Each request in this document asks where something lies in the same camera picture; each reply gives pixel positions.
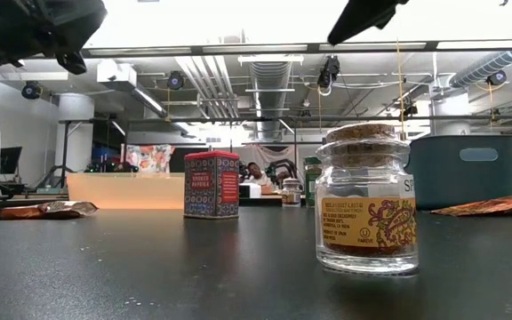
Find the jar label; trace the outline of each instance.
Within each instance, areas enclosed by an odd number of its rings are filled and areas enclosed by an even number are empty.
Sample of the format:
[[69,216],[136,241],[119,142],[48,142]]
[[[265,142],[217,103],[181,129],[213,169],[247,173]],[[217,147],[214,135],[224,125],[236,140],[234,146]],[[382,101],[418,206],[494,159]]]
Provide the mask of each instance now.
[[416,201],[399,197],[324,198],[325,244],[396,247],[416,244]]

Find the black table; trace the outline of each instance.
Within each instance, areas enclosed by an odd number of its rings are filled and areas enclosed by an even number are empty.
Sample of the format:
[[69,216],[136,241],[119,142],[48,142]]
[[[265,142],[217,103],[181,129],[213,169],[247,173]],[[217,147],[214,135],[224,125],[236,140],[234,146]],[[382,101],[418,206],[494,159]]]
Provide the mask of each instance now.
[[0,319],[512,319],[512,217],[419,214],[420,272],[325,271],[305,209],[0,221]]

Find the desk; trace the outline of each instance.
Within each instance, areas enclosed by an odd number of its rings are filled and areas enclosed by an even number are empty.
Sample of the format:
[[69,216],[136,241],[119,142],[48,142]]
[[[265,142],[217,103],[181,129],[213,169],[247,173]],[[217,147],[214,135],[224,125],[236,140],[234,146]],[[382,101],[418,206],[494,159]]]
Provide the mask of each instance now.
[[510,217],[419,214],[410,277],[326,272],[314,226],[282,208],[0,221],[0,319],[512,319]]

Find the bottle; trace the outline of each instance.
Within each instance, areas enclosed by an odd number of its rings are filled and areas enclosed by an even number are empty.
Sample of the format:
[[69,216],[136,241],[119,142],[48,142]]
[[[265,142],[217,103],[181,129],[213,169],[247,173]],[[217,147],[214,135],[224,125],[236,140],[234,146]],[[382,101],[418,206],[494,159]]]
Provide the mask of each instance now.
[[282,189],[283,207],[301,207],[300,181],[297,179],[285,179]]
[[306,173],[306,207],[316,206],[316,179],[322,171],[321,161],[316,156],[308,156],[303,160]]
[[328,268],[402,274],[418,267],[410,147],[388,124],[352,124],[328,132],[317,150],[316,253]]

